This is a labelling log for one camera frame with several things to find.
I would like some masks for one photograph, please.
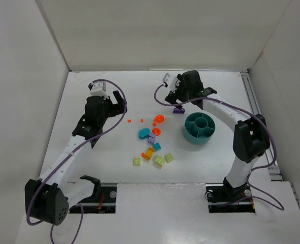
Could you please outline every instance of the small orange piece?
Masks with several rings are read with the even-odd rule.
[[[158,115],[157,117],[155,117],[154,121],[157,123],[162,123],[164,121],[164,116]]]
[[[159,128],[154,128],[152,130],[153,134],[156,135],[156,136],[159,136],[161,134],[161,130]]]

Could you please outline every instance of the purple cable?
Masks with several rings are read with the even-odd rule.
[[[184,104],[186,104],[186,103],[191,103],[191,102],[195,102],[195,101],[199,101],[199,100],[211,100],[211,101],[221,103],[221,104],[223,104],[223,105],[225,105],[225,106],[227,106],[227,107],[230,107],[230,108],[232,108],[232,109],[236,109],[236,110],[238,110],[238,111],[240,111],[240,112],[243,112],[243,113],[249,115],[250,117],[254,118],[254,119],[255,119],[255,120],[256,120],[256,121],[264,128],[264,130],[265,130],[265,131],[267,132],[267,134],[268,134],[268,137],[269,137],[269,139],[270,139],[270,141],[271,141],[271,145],[272,145],[272,148],[273,148],[273,151],[274,151],[273,160],[272,160],[269,164],[267,164],[267,165],[264,165],[264,166],[258,166],[258,167],[252,168],[251,171],[249,172],[248,176],[247,176],[247,184],[248,184],[248,186],[252,187],[253,189],[256,189],[256,190],[258,190],[258,191],[260,191],[260,192],[266,194],[266,195],[269,196],[270,198],[272,198],[274,201],[276,201],[276,202],[280,205],[280,207],[274,205],[273,203],[271,203],[271,202],[269,202],[269,201],[267,201],[267,200],[265,200],[265,199],[263,199],[263,198],[261,198],[261,197],[255,197],[255,196],[243,197],[243,198],[241,198],[241,199],[239,199],[239,200],[237,200],[237,201],[229,202],[229,203],[226,203],[226,204],[222,204],[221,206],[228,206],[228,205],[232,205],[232,204],[234,204],[234,203],[238,203],[238,202],[243,201],[243,200],[246,200],[246,199],[256,198],[256,199],[262,200],[262,201],[264,201],[264,202],[270,204],[271,206],[273,206],[273,207],[275,207],[275,208],[277,208],[277,209],[279,209],[279,210],[284,211],[284,206],[280,203],[279,200],[277,200],[277,199],[276,199],[275,197],[273,197],[271,194],[269,194],[269,193],[267,193],[267,192],[265,192],[265,191],[259,189],[258,187],[255,187],[255,186],[253,186],[252,184],[249,183],[249,177],[250,177],[250,175],[252,174],[252,172],[253,172],[254,170],[257,170],[257,169],[263,169],[263,168],[268,168],[268,167],[272,166],[272,165],[276,162],[276,158],[277,158],[276,145],[275,145],[273,136],[271,135],[270,131],[267,129],[267,127],[265,126],[265,124],[264,124],[260,119],[258,119],[257,116],[255,116],[254,114],[252,114],[252,113],[250,113],[250,112],[248,112],[248,111],[246,111],[246,110],[244,110],[244,109],[242,109],[242,108],[236,107],[236,106],[234,106],[234,105],[228,104],[228,103],[226,103],[226,102],[223,102],[223,101],[220,101],[220,100],[214,99],[214,98],[207,98],[207,97],[204,97],[204,98],[194,98],[194,99],[188,100],[187,102],[178,103],[178,104],[167,104],[167,103],[163,103],[163,102],[159,101],[159,100],[156,98],[156,94],[157,94],[158,90],[159,90],[161,87],[163,87],[163,86],[164,86],[164,84],[160,85],[160,86],[155,90],[155,92],[154,92],[154,99],[155,99],[155,101],[156,101],[157,103],[163,105],[163,106],[175,107],[175,106],[177,106],[177,105],[184,105]]]
[[[41,191],[41,189],[44,187],[44,185],[46,184],[46,182],[55,174],[55,172],[57,171],[57,170],[59,170],[61,167],[62,167],[62,165],[72,156],[72,154],[74,154],[77,150],[79,150],[81,147],[83,147],[86,143],[88,143],[88,142],[90,142],[90,141],[92,141],[92,140],[94,140],[94,139],[97,139],[98,137],[100,137],[100,136],[103,136],[104,134],[107,134],[108,132],[110,132],[110,131],[112,131],[114,128],[116,128],[117,126],[118,126],[118,124],[123,120],[123,118],[124,118],[124,116],[125,116],[125,114],[126,114],[126,109],[127,109],[127,105],[126,105],[126,97],[125,97],[125,94],[124,94],[124,92],[123,92],[123,90],[118,86],[118,85],[116,85],[114,82],[112,82],[112,81],[110,81],[110,80],[105,80],[105,79],[98,79],[98,80],[94,80],[92,83],[94,84],[94,83],[97,83],[97,82],[101,82],[101,81],[104,81],[104,82],[107,82],[107,83],[110,83],[110,84],[112,84],[113,86],[115,86],[119,91],[120,91],[120,93],[122,94],[122,96],[123,96],[123,99],[124,99],[124,112],[123,112],[123,114],[122,114],[122,116],[121,116],[121,118],[118,120],[118,122],[117,123],[115,123],[111,128],[109,128],[108,130],[106,130],[106,131],[104,131],[104,132],[102,132],[101,134],[98,134],[98,135],[96,135],[96,136],[94,136],[94,137],[91,137],[90,139],[88,139],[88,140],[86,140],[86,141],[84,141],[83,143],[81,143],[80,145],[78,145],[73,151],[72,151],[72,153],[71,154],[69,154],[45,179],[44,179],[44,181],[41,183],[41,185],[37,188],[37,190],[36,190],[36,192],[35,192],[35,194],[32,196],[32,199],[31,199],[31,201],[30,201],[30,204],[29,204],[29,206],[28,206],[28,210],[27,210],[27,217],[26,217],[26,220],[27,220],[27,223],[29,224],[29,225],[31,225],[31,226],[34,226],[34,225],[38,225],[38,224],[40,224],[42,221],[40,220],[40,221],[37,221],[37,222],[31,222],[30,221],[30,214],[31,214],[31,209],[32,209],[32,205],[33,205],[33,203],[35,202],[35,200],[36,200],[36,198],[37,198],[37,196],[38,196],[38,194],[39,194],[39,192]]]
[[[76,232],[71,244],[73,244],[75,242],[75,240],[77,239],[80,228],[81,228],[81,225],[82,225],[82,221],[83,221],[83,214],[84,214],[83,206],[80,203],[78,203],[77,206],[80,206],[80,208],[81,208],[81,218],[80,218],[80,223],[79,223],[77,232]],[[52,228],[50,229],[50,240],[51,240],[52,244],[56,244],[55,241],[54,241],[54,238],[53,238],[53,230],[54,230],[54,225],[52,225]]]

